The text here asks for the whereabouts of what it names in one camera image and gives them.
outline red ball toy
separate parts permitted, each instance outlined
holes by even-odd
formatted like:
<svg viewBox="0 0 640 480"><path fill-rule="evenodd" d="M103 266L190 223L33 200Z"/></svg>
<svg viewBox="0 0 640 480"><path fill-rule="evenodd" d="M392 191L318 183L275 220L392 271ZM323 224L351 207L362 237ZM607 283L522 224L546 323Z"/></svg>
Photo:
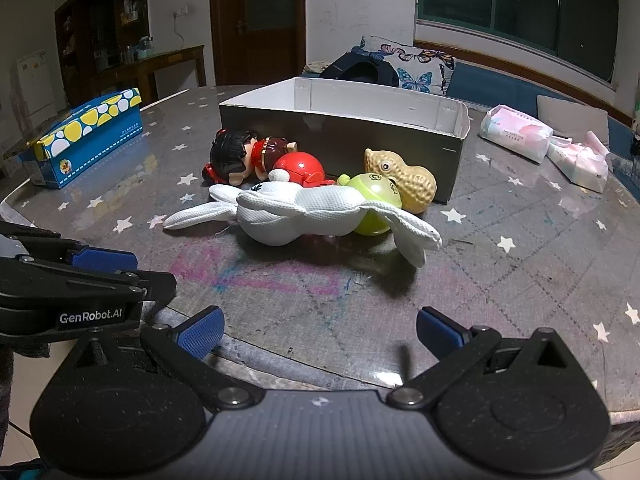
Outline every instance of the red ball toy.
<svg viewBox="0 0 640 480"><path fill-rule="evenodd" d="M332 186L334 180L324 178L322 164L313 155L305 152L286 153L273 166L274 170L285 170L289 173L289 182L302 187Z"/></svg>

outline door handle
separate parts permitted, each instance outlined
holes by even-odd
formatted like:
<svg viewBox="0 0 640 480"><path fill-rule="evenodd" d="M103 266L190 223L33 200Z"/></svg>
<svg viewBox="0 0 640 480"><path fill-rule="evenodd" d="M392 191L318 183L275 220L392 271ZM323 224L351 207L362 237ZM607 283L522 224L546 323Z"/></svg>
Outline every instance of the door handle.
<svg viewBox="0 0 640 480"><path fill-rule="evenodd" d="M236 22L236 32L238 33L238 36L242 36L244 34L245 29L246 29L246 23L243 22L242 20L238 20Z"/></svg>

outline blue tissue box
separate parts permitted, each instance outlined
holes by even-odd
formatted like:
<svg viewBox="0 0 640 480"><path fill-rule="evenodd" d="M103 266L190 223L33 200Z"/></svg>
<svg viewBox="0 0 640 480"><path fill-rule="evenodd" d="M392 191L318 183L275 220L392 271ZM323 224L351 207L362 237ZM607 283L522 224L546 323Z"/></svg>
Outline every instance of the blue tissue box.
<svg viewBox="0 0 640 480"><path fill-rule="evenodd" d="M92 164L142 131L137 88L95 98L71 111L20 159L37 186L61 189Z"/></svg>

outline green ball toy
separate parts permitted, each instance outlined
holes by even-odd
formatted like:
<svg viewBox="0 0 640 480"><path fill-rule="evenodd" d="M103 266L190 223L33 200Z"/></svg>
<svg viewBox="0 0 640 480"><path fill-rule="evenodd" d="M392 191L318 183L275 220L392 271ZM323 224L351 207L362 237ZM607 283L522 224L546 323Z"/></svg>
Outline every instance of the green ball toy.
<svg viewBox="0 0 640 480"><path fill-rule="evenodd" d="M402 208L398 188L386 176L375 173L362 173L349 178L347 175L341 175L338 178L338 184L357 189L367 200L380 200L380 202L386 202ZM389 231L389 225L378 213L369 211L353 231L359 235L376 236Z"/></svg>

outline window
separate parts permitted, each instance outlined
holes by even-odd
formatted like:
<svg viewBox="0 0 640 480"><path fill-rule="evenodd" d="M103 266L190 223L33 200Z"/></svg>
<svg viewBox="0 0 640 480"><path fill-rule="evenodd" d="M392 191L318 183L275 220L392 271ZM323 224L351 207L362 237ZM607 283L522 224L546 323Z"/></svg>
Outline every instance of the window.
<svg viewBox="0 0 640 480"><path fill-rule="evenodd" d="M418 16L495 34L603 80L612 77L618 0L419 0Z"/></svg>

